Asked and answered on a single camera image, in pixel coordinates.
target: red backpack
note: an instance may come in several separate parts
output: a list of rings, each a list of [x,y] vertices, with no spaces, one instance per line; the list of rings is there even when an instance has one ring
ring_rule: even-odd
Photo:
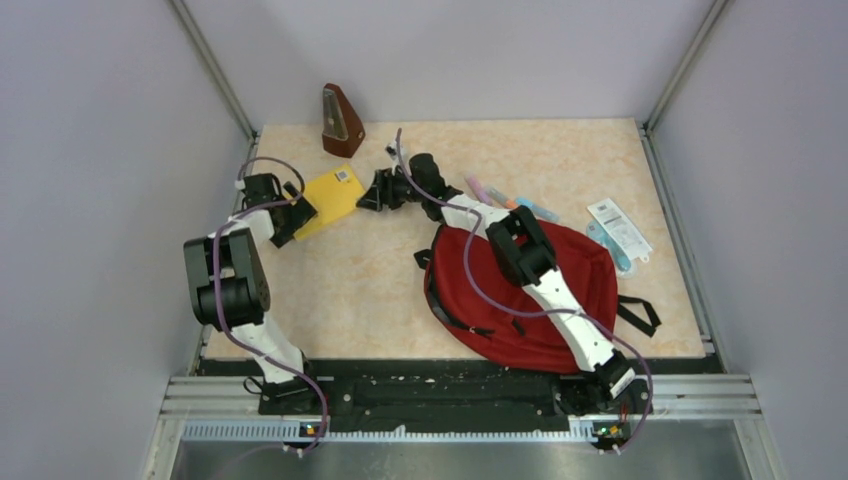
[[[660,325],[650,303],[618,295],[615,267],[607,250],[585,235],[540,221],[556,260],[577,301],[591,317],[612,331],[616,314],[653,336]],[[442,226],[430,250],[415,254],[425,270],[424,294],[433,314],[459,341],[499,365],[561,374],[578,371],[574,356],[546,317],[514,317],[488,304],[472,289],[462,266],[469,232]],[[501,275],[489,243],[475,236],[469,265],[474,280],[493,300],[519,311],[541,307]],[[622,306],[642,303],[650,325]]]

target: yellow paper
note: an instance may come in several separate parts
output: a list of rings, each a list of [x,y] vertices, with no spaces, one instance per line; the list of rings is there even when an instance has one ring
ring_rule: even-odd
[[[303,196],[318,210],[318,216],[295,232],[295,240],[303,240],[350,214],[363,195],[365,189],[347,163],[309,181]]]

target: white label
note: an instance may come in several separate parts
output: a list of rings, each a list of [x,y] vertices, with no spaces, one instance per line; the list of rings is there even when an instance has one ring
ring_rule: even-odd
[[[627,218],[611,198],[589,205],[589,213],[601,224],[607,234],[615,240],[630,260],[637,258],[648,261],[648,255],[654,251],[642,232]]]

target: gray floor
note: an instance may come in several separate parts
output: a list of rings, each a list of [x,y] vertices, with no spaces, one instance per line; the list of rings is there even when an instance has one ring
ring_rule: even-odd
[[[190,442],[172,480],[206,480],[256,443]],[[730,422],[654,422],[621,457],[571,444],[326,444],[298,460],[266,450],[228,468],[223,479],[748,479]]]

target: pink marker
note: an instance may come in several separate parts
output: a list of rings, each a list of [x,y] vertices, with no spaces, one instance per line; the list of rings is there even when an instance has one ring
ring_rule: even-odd
[[[494,205],[492,199],[489,198],[489,196],[486,195],[486,191],[483,190],[483,186],[480,185],[479,181],[477,181],[477,177],[469,173],[465,176],[465,183],[467,183],[468,186],[471,187],[471,191],[474,192],[474,195],[477,196],[477,200],[480,200],[481,202],[485,203],[490,207]]]

